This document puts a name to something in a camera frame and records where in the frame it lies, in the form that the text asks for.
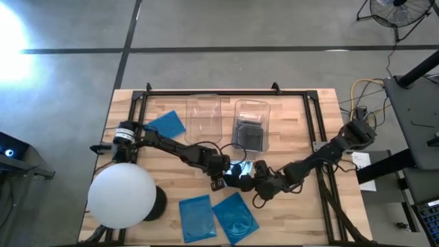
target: wire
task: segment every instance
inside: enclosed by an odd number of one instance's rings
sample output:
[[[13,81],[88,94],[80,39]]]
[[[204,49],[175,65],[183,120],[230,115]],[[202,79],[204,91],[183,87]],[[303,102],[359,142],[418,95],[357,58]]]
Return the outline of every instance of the wire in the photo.
[[[111,165],[111,164],[112,164],[112,161],[110,161],[110,162],[108,162],[108,163],[105,163],[105,164],[102,165],[101,167],[98,167],[98,168],[95,170],[95,173],[96,173],[97,171],[99,171],[99,170],[105,168],[105,167],[108,167],[108,166]]]
[[[266,203],[267,201],[264,200],[264,201],[263,201],[263,204],[262,204],[261,206],[257,206],[257,205],[254,203],[254,201],[256,200],[256,197],[257,197],[257,196],[259,196],[259,193],[256,193],[256,195],[254,195],[254,197],[253,197],[253,200],[252,200],[253,206],[254,206],[255,208],[257,208],[257,209],[262,209],[262,208],[265,206],[265,203]]]
[[[10,187],[10,192],[9,192],[9,197],[11,199],[11,207],[9,208],[8,213],[6,214],[5,219],[3,220],[3,222],[0,224],[0,230],[4,227],[5,223],[8,221],[9,216],[11,215],[12,209],[15,207],[15,203],[14,203],[14,192],[12,189],[12,182],[10,181],[10,179],[8,179],[9,182],[9,187]]]
[[[189,149],[189,148],[193,148],[193,147],[196,146],[196,145],[205,144],[205,143],[208,143],[208,144],[212,144],[212,145],[214,145],[215,148],[217,148],[217,150],[219,151],[219,153],[222,155],[221,148],[220,148],[216,143],[214,143],[214,142],[212,142],[212,141],[200,141],[200,142],[197,142],[197,143],[194,143],[194,144],[188,145],[187,147],[179,148],[179,149]]]
[[[358,170],[358,166],[357,166],[354,162],[352,162],[352,161],[348,161],[348,160],[340,159],[341,161],[346,161],[346,162],[352,163],[352,164],[355,166],[355,168],[353,168],[353,169],[344,169],[344,168],[341,167],[338,163],[336,163],[336,162],[334,162],[334,161],[330,161],[329,159],[326,159],[326,158],[316,158],[316,159],[317,159],[317,160],[324,161],[324,162],[327,163],[327,164],[324,164],[323,167],[324,167],[324,166],[327,166],[327,167],[328,167],[328,166],[330,166],[330,165],[335,165],[336,168],[332,171],[333,174],[334,174],[338,169],[342,170],[343,172],[350,172],[350,171],[357,171],[357,170]],[[325,171],[324,169],[322,169],[322,172],[324,172],[325,174],[328,174],[328,171]]]
[[[377,129],[377,116],[375,115],[375,114],[372,114],[372,116],[373,116],[373,130],[375,131],[376,129]]]
[[[361,94],[359,95],[359,98],[358,98],[358,100],[357,100],[357,103],[356,103],[356,105],[355,105],[355,108],[358,107],[359,101],[360,101],[361,98],[364,96],[364,92],[366,92],[366,89],[368,88],[368,86],[370,85],[370,83],[372,83],[372,82],[368,82],[368,83],[364,86],[363,91],[362,91]]]
[[[385,102],[387,101],[388,98],[389,98],[389,97],[387,97],[387,98],[384,100],[383,108],[382,108],[381,110],[377,110],[376,112],[373,113],[373,115],[376,115],[377,113],[380,113],[381,111],[383,112],[383,121],[382,121],[380,124],[377,125],[377,128],[378,128],[379,126],[382,126],[382,125],[384,124],[384,122],[385,122],[385,109],[386,109],[387,107],[390,106],[390,105],[388,105],[388,106],[385,105]]]
[[[239,147],[244,151],[244,158],[243,158],[239,163],[233,164],[233,165],[241,165],[241,163],[243,163],[244,161],[246,161],[246,158],[247,158],[247,150],[246,150],[241,144],[238,144],[238,143],[229,143],[229,144],[226,144],[226,145],[222,146],[222,147],[219,149],[220,152],[221,152],[221,154],[222,154],[222,150],[223,150],[224,148],[230,146],[230,145],[237,145],[237,146],[239,146]]]
[[[294,194],[300,194],[302,192],[303,183],[304,182],[305,182],[305,179],[302,179],[302,182],[299,184],[299,190],[298,191],[294,191],[297,187],[292,187],[288,192],[294,193]]]
[[[348,111],[348,110],[346,110],[346,109],[344,109],[344,108],[341,108],[340,107],[340,110],[342,110],[344,113],[346,113],[346,114],[349,114],[349,115],[351,115],[351,112],[350,111]]]
[[[369,96],[369,95],[372,95],[372,94],[375,94],[375,93],[379,93],[379,92],[382,92],[382,91],[384,91],[385,89],[381,89],[381,90],[378,90],[378,91],[375,91],[375,92],[371,92],[371,93],[367,93],[367,94],[365,94],[365,95],[363,95],[363,97],[365,97],[365,96]],[[347,100],[344,100],[344,101],[342,101],[342,102],[338,102],[338,104],[343,104],[343,103],[346,103],[346,102],[351,102],[351,101],[353,101],[354,99],[359,99],[360,98],[360,96],[359,97],[355,97],[355,98],[353,98],[353,99],[347,99]]]
[[[395,45],[393,46],[392,52],[390,52],[389,56],[387,56],[387,66],[385,67],[385,69],[387,70],[387,73],[389,73],[390,77],[393,77],[392,72],[390,72],[390,70],[389,70],[389,67],[390,67],[390,57],[395,52],[397,45],[398,45],[398,43],[395,41]]]
[[[371,82],[371,83],[375,83],[375,84],[378,84],[378,85],[380,85],[380,86],[384,86],[384,83],[383,82],[380,82],[380,81],[377,81],[377,80],[371,80],[371,79],[359,79],[359,80],[356,80],[353,84],[352,84],[352,87],[351,87],[351,120],[353,120],[353,111],[354,111],[354,89],[355,89],[355,86],[357,86],[357,84],[358,84],[358,82]]]

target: blue plastic bag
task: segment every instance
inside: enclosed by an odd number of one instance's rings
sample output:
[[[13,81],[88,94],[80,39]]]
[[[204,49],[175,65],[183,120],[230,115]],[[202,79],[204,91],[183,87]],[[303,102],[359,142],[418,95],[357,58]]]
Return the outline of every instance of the blue plastic bag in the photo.
[[[259,228],[239,193],[234,193],[212,209],[232,245]]]
[[[143,125],[143,129],[157,130],[164,137],[173,139],[186,131],[176,111],[171,110],[165,115]]]
[[[186,244],[217,235],[209,195],[181,200],[178,204]]]

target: concrete floor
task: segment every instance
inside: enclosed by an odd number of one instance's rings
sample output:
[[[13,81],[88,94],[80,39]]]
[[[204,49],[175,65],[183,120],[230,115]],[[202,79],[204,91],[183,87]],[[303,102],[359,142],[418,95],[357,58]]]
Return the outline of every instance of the concrete floor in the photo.
[[[0,1],[0,131],[31,143],[56,170],[36,180],[12,246],[73,244],[78,237],[121,54],[17,55],[18,49],[122,48],[135,0]],[[347,46],[368,51],[131,54],[121,88],[336,88],[349,97],[359,78],[387,77],[392,30],[355,22],[362,0],[144,0],[132,47]],[[439,44],[436,14],[401,45]],[[401,50],[390,70],[403,74],[433,50]],[[372,85],[368,91],[378,88]],[[384,93],[364,98],[373,108]],[[369,150],[406,148],[392,109]],[[396,230],[395,205],[366,202],[374,239],[426,246],[422,233]],[[383,217],[392,212],[392,217]]]

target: white sphere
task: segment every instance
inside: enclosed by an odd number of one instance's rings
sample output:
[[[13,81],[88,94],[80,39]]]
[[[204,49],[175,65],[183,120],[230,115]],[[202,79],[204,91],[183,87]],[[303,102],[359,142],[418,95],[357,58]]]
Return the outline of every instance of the white sphere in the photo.
[[[119,163],[106,168],[91,183],[88,209],[102,225],[113,229],[139,223],[156,200],[156,185],[142,167]]]

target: transparent bin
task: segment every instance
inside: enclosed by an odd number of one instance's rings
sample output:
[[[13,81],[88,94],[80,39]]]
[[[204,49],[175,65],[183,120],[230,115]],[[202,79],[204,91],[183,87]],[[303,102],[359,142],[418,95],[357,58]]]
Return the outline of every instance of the transparent bin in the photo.
[[[270,110],[271,106],[267,102],[238,100],[235,104],[232,142],[243,146],[246,151],[267,151]]]
[[[188,143],[222,138],[221,98],[218,95],[190,95],[186,99],[186,135]]]

